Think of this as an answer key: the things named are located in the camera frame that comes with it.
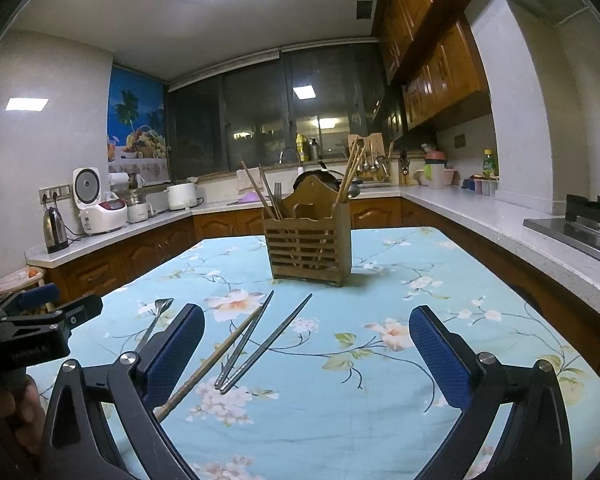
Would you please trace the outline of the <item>person's left hand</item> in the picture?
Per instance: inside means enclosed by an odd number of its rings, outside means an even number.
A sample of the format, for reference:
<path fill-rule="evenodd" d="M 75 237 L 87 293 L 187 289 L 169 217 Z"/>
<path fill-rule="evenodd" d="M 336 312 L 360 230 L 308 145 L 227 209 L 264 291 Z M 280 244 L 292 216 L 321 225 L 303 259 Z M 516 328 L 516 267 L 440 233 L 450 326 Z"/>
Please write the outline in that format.
<path fill-rule="evenodd" d="M 0 388 L 0 479 L 37 479 L 45 425 L 38 385 L 23 374 Z"/>

